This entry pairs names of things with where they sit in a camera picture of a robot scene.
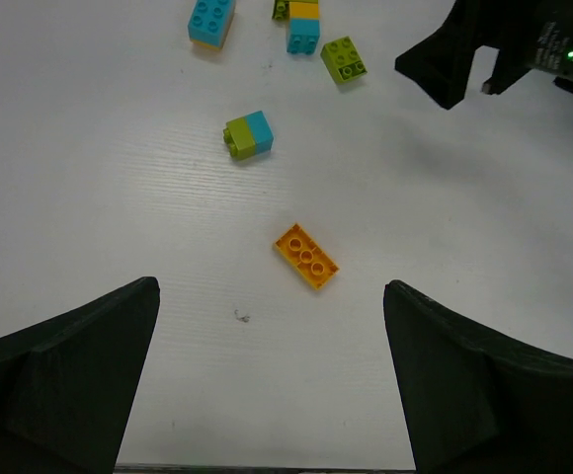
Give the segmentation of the small green square lego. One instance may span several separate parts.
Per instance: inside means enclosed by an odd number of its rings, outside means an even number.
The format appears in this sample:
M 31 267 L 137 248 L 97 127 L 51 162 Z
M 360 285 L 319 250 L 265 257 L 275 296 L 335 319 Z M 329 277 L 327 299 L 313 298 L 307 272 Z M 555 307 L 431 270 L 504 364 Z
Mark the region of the small green square lego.
M 355 81 L 368 73 L 350 37 L 325 43 L 320 56 L 337 85 Z

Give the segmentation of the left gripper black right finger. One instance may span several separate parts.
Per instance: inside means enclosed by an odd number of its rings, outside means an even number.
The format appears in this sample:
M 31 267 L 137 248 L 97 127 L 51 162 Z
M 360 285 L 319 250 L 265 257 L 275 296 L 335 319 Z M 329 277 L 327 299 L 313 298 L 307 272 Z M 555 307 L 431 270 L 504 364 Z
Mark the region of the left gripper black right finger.
M 573 358 L 455 313 L 401 280 L 384 322 L 420 473 L 573 473 Z

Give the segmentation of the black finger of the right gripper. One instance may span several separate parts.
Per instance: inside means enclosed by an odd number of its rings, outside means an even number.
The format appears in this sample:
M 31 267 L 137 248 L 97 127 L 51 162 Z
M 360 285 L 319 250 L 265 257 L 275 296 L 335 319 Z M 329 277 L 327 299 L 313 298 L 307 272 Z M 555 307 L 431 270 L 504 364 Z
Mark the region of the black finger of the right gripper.
M 499 1 L 456 0 L 442 25 L 400 54 L 395 70 L 449 110 L 464 99 L 476 50 L 498 36 Z
M 527 65 L 527 51 L 530 48 L 530 34 L 524 30 L 511 30 L 486 34 L 486 46 L 498 51 L 491 76 L 483 83 L 484 95 L 500 95 L 528 74 L 532 68 Z

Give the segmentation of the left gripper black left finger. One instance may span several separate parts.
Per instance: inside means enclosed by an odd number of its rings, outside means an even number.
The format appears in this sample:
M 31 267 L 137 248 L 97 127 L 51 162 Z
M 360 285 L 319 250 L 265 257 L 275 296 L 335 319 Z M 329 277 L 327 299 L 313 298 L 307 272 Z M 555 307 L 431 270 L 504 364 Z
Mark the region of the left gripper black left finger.
M 0 338 L 0 473 L 111 473 L 154 333 L 141 277 Z

